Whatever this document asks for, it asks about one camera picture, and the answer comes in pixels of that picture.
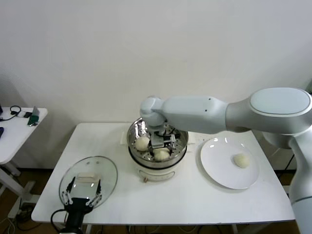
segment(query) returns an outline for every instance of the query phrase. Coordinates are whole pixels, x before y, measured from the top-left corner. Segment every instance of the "white table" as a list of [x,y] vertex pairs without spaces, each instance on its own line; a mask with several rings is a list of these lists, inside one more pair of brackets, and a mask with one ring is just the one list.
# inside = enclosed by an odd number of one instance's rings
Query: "white table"
[[[136,173],[122,132],[130,123],[79,124],[60,157],[32,213],[37,222],[49,222],[53,211],[62,209],[59,183],[77,161],[105,156],[117,166],[118,181],[111,196],[84,218],[87,224],[233,224],[293,220],[289,199],[251,131],[194,134],[197,145],[211,137],[231,137],[250,149],[259,163],[259,178],[246,190],[218,185],[201,169],[199,147],[188,152],[175,177],[143,183]],[[55,222],[63,222],[58,213]]]
[[[2,118],[7,119],[12,116],[10,115],[9,107],[3,107],[2,109]],[[33,108],[22,108],[21,110],[32,112]],[[40,111],[40,122],[46,117],[48,111],[45,108],[38,108],[38,110]],[[14,157],[16,152],[20,149],[20,147],[24,144],[32,132],[37,128],[37,126],[29,127],[27,125],[28,120],[28,118],[14,117],[8,121],[0,122],[0,127],[4,128],[4,132],[0,138],[0,165],[3,165],[8,170],[10,170],[14,176],[19,176],[20,171],[10,163],[10,160]],[[38,195],[30,194],[31,189],[35,184],[34,181],[29,181],[23,188],[15,180],[13,180],[11,176],[0,169],[0,183],[3,184],[2,188],[0,189],[0,195],[5,188],[8,188],[19,196],[8,215],[9,218],[15,218],[19,209],[20,199],[22,199],[21,203],[36,203],[39,198]]]

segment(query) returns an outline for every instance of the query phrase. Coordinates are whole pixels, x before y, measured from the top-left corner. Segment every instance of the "white plate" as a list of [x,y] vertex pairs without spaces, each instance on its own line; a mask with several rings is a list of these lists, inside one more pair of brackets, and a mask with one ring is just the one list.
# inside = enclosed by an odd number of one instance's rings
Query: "white plate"
[[[240,168],[234,163],[233,157],[239,153],[249,156],[247,168]],[[259,176],[259,166],[251,152],[228,137],[208,140],[201,149],[200,159],[212,179],[231,189],[247,189]]]

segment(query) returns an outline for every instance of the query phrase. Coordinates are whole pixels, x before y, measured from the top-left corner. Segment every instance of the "floor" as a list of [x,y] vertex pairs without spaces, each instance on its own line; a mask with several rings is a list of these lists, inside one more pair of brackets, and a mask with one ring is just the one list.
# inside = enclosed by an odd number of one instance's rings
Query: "floor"
[[[35,180],[36,185],[33,188],[32,193],[40,194],[44,189],[47,180],[50,177],[51,172],[47,171],[24,171],[21,176],[18,177],[19,182],[22,186],[26,184],[29,180]],[[284,174],[281,177],[281,182],[283,185],[289,185],[292,179],[291,174]],[[15,203],[17,196],[9,190],[5,190],[0,197],[0,220],[7,217],[11,207]],[[38,225],[33,221],[27,221],[22,225],[19,225],[21,229],[29,229]],[[9,226],[9,222],[6,220],[0,224],[0,234],[7,233],[6,228]],[[246,225],[238,225],[238,230],[242,230]],[[130,234],[232,234],[232,229],[229,225],[219,225],[219,226],[132,226],[130,229]],[[20,231],[16,228],[16,234],[55,234],[55,230],[49,223],[44,223],[37,228],[30,231]],[[101,226],[94,226],[92,228],[91,234],[100,234]],[[127,234],[127,229],[125,226],[104,226],[104,234]],[[299,234],[299,230],[295,221],[290,222],[280,222],[272,223],[263,229],[259,234]]]

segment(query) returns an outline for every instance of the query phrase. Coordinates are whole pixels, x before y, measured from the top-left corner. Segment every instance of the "glass lid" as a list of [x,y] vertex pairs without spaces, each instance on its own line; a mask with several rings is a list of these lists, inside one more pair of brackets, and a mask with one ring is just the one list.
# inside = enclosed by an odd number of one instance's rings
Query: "glass lid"
[[109,158],[87,157],[65,173],[59,185],[59,197],[64,205],[66,193],[71,198],[96,200],[94,207],[97,207],[112,194],[117,178],[117,167]]

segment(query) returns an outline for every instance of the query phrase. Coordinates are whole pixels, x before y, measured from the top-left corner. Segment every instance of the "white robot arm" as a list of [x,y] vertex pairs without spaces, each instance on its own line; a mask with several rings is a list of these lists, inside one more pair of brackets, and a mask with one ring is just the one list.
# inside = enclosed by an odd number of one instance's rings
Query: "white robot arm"
[[269,88],[248,99],[225,103],[208,96],[180,96],[168,100],[149,97],[141,104],[141,117],[148,125],[152,147],[161,147],[164,125],[206,134],[222,131],[263,132],[271,144],[292,149],[297,172],[290,187],[290,200],[302,234],[312,230],[312,97],[304,90]]

